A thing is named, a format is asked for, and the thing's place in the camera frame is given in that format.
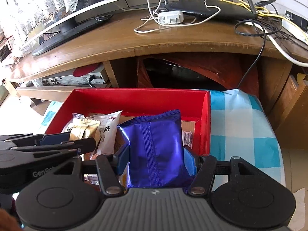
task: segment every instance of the red cardboard box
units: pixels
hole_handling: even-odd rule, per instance
[[[210,92],[205,90],[75,89],[57,112],[46,134],[60,133],[72,119],[72,113],[89,116],[122,110],[124,119],[126,116],[157,115],[173,109],[181,111],[182,129],[193,132],[193,151],[199,155],[209,154],[211,103]]]

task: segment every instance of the purple foil package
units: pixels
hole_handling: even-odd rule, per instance
[[[140,116],[119,125],[130,144],[128,187],[187,187],[193,178],[184,165],[181,113]]]

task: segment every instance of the power adapter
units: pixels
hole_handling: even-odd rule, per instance
[[[181,11],[161,12],[157,16],[161,24],[179,24],[184,21],[184,15]]]

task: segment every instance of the white paper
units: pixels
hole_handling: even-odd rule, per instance
[[[305,188],[298,190],[293,195],[296,200],[296,208],[288,228],[292,231],[299,231],[305,226]]]

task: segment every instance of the monitor stand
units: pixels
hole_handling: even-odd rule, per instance
[[[101,21],[96,20],[95,18],[85,21],[81,24],[77,24],[75,17],[70,18],[62,23],[60,23],[59,29],[60,33],[52,36],[51,38],[47,39],[45,42],[40,44],[33,52],[33,56],[37,56],[43,54],[59,45],[70,41],[86,32],[89,32],[105,22],[107,22],[113,15],[106,15],[103,17],[99,17]]]

